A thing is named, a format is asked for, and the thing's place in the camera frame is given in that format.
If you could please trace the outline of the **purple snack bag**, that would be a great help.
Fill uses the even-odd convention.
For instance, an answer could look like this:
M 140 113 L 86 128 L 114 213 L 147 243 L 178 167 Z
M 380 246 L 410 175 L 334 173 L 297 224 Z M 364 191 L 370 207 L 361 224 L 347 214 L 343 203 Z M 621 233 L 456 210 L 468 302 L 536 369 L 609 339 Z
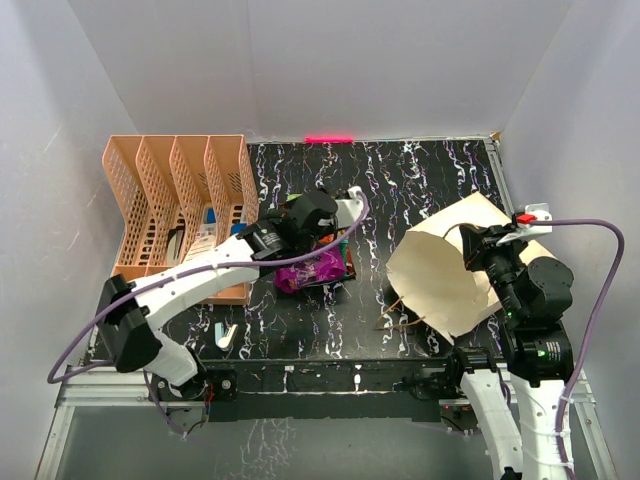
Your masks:
M 274 284 L 282 292 L 292 294 L 310 286 L 340 280 L 346 273 L 342 254 L 336 247 L 309 260 L 277 269 Z

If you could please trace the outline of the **brown paper bag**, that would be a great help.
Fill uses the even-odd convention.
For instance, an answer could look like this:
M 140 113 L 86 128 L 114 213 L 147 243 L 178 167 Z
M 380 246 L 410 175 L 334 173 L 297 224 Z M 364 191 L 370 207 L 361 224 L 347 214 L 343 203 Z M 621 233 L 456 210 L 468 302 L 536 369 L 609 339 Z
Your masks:
M 386 263 L 390 284 L 404 306 L 447 342 L 500 309 L 487 275 L 465 269 L 458 226 L 510 222 L 490 200 L 474 193 L 410 228 Z

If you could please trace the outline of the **red doritos snack bag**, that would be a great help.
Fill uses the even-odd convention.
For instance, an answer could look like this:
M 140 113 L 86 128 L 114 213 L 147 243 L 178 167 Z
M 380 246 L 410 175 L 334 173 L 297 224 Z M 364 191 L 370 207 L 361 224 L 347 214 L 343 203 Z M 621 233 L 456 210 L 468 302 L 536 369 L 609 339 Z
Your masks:
M 343 260 L 344 260 L 345 269 L 346 269 L 344 279 L 345 280 L 355 279 L 356 270 L 355 270 L 354 262 L 352 259 L 351 249 L 348 244 L 344 246 L 344 248 L 342 249 L 342 253 L 343 253 Z

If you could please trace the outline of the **orange fox's fruits candy bag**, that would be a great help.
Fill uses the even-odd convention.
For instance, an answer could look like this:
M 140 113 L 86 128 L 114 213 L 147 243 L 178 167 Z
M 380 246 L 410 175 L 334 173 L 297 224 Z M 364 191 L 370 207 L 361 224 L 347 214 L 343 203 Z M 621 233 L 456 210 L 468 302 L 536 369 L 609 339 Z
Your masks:
M 339 239 L 344 234 L 344 230 L 339 230 L 335 233 L 328 234 L 318 240 L 320 247 L 333 243 L 336 239 Z

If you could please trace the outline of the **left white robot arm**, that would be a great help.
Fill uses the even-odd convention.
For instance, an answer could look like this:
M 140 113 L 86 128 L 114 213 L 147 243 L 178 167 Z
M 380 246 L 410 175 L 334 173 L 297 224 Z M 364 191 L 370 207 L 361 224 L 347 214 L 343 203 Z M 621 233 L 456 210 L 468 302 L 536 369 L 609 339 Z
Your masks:
M 131 282 L 109 279 L 99 304 L 98 331 L 116 370 L 144 370 L 165 380 L 183 399 L 199 397 L 206 370 L 190 347 L 163 331 L 176 315 L 204 299 L 253 282 L 282 260 L 313 251 L 319 240 L 344 228 L 342 200 L 317 190 L 270 210 L 209 252 Z

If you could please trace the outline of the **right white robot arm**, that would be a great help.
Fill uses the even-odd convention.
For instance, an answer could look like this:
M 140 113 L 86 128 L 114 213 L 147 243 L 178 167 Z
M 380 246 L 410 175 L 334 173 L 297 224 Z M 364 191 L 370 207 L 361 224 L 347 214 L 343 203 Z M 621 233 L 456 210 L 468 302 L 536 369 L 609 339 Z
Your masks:
M 561 323 L 571 306 L 572 271 L 541 256 L 524 262 L 521 226 L 458 225 L 464 267 L 488 278 L 506 316 L 500 348 L 510 376 L 485 348 L 457 347 L 447 388 L 466 397 L 496 479 L 567 479 L 573 470 L 565 388 L 573 352 Z

